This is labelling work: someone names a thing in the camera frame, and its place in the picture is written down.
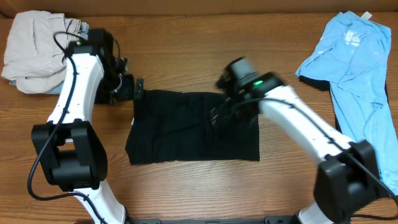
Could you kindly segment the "black t-shirt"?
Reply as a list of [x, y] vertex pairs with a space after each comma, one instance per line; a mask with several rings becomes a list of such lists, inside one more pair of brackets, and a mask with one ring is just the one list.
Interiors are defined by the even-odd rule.
[[125, 150], [132, 165], [166, 161], [259, 161], [259, 125], [229, 123], [215, 129], [210, 111], [219, 93], [146, 90], [134, 100], [134, 122]]

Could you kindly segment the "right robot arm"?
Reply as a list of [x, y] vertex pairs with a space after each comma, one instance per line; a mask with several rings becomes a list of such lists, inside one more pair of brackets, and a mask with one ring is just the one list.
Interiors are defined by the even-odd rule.
[[372, 145], [354, 142], [330, 126], [275, 73], [261, 74], [240, 57], [225, 67], [216, 86], [227, 99], [210, 112], [213, 128], [241, 130], [263, 114], [317, 167], [315, 201], [293, 215], [266, 217], [265, 223], [350, 223], [361, 217], [358, 210], [391, 195], [380, 180]]

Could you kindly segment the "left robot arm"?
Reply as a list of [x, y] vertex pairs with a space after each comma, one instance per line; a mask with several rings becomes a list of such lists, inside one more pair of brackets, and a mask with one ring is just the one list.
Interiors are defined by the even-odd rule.
[[90, 29], [61, 47], [66, 75], [57, 104], [45, 124], [33, 126], [37, 157], [27, 178], [29, 195], [40, 201], [75, 197], [93, 223], [132, 223], [106, 176], [108, 159], [92, 127], [95, 104], [134, 99], [128, 59], [113, 54], [117, 40], [104, 29]]

